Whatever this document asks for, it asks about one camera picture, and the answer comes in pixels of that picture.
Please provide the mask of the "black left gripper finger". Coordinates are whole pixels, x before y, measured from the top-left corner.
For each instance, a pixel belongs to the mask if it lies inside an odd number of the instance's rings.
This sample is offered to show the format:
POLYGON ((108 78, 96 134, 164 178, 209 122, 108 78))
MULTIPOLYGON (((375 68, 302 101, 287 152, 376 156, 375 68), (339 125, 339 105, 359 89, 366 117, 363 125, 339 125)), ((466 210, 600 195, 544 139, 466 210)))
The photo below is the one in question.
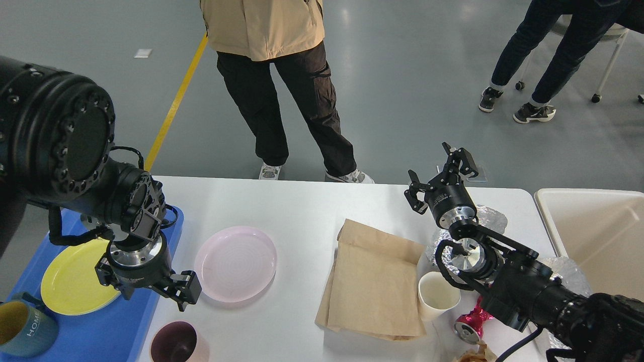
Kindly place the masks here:
POLYGON ((185 270, 180 274, 170 273, 152 284, 151 290, 175 301, 180 312, 184 312, 188 305, 195 305, 202 293, 200 280, 193 270, 185 270))

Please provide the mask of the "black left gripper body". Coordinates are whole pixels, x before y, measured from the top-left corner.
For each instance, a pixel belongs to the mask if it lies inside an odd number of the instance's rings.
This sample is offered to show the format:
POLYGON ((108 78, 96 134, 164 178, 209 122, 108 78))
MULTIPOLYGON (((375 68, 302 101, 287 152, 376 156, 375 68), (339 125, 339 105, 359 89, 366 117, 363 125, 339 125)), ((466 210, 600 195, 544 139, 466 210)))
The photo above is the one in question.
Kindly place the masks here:
POLYGON ((107 251, 95 265, 95 273, 102 286, 112 286, 125 300, 140 288, 167 298, 174 270, 165 234, 139 250, 126 251, 113 241, 108 243, 107 251))

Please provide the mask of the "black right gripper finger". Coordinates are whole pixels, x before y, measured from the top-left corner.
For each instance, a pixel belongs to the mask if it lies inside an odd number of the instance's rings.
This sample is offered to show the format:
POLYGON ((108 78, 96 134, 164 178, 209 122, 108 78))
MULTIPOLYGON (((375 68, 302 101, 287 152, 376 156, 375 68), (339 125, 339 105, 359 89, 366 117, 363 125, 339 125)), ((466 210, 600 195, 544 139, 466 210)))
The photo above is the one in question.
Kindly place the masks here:
POLYGON ((446 186, 464 186, 464 178, 476 178, 480 172, 473 160, 473 156, 464 147, 451 147, 447 142, 442 142, 448 158, 442 171, 435 177, 435 188, 446 186))
POLYGON ((404 192, 405 198, 407 199, 407 202, 409 203, 413 211, 415 211, 419 215, 423 215, 426 211, 428 211, 428 209, 430 209, 430 206, 425 199, 419 199, 417 197, 417 194, 419 192, 425 193, 432 191, 433 180, 430 179, 429 181, 427 181, 427 183, 421 183, 416 172, 409 170, 408 174, 410 177, 410 185, 409 188, 404 192))

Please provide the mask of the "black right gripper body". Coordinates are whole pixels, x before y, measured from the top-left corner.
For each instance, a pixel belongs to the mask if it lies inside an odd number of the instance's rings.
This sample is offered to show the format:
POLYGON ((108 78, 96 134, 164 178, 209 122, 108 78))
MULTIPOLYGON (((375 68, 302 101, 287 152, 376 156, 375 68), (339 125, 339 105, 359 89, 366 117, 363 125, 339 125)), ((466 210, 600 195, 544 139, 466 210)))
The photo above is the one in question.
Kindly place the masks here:
POLYGON ((438 227, 449 229, 457 222, 477 224, 477 210, 463 184, 429 185, 425 202, 438 227))

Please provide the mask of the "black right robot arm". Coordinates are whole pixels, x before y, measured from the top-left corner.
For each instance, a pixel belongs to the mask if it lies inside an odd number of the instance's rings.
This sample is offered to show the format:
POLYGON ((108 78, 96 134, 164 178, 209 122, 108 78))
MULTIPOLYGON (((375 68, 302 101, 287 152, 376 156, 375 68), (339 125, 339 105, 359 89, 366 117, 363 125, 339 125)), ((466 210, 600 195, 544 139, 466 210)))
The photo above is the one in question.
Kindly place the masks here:
POLYGON ((538 252, 483 226, 463 177, 478 176, 473 156, 464 147, 443 142, 448 158, 427 183, 409 170, 405 198, 415 212, 432 213, 449 232, 434 252, 438 270, 452 287, 476 291, 481 307, 504 325, 522 332, 537 330, 502 353, 504 361, 544 330, 564 348, 546 351, 548 361, 642 361, 642 302, 619 294, 589 297, 568 290, 538 252))

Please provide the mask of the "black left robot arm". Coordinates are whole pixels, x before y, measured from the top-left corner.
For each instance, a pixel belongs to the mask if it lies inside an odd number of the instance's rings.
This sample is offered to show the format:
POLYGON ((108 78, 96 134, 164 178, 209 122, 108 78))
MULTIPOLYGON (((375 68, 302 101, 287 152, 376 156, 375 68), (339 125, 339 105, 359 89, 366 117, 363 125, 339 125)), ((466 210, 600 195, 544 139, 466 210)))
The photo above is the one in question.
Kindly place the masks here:
POLYGON ((146 288, 180 311, 198 302, 195 271, 171 268, 163 184, 140 165, 117 162, 115 111, 89 78, 2 57, 2 184, 47 209, 50 241, 108 246, 95 266, 125 299, 146 288))

